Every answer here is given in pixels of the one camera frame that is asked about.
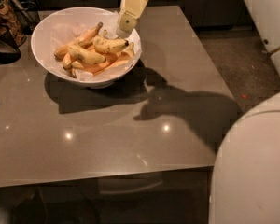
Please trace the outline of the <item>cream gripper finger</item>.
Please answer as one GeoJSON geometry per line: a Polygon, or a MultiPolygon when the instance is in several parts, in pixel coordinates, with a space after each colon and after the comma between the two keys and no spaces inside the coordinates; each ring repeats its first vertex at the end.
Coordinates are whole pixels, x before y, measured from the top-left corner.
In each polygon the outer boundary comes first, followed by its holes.
{"type": "Polygon", "coordinates": [[[148,0],[121,0],[116,34],[129,37],[147,6],[148,0]]]}

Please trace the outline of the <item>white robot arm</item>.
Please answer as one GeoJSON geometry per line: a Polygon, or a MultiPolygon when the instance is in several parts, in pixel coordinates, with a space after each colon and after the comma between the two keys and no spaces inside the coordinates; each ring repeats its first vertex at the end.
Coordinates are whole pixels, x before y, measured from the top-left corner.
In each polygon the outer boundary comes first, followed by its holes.
{"type": "MultiPolygon", "coordinates": [[[[280,77],[280,0],[244,0],[280,77]]],[[[236,121],[216,154],[206,224],[280,224],[280,92],[236,121]]]]}

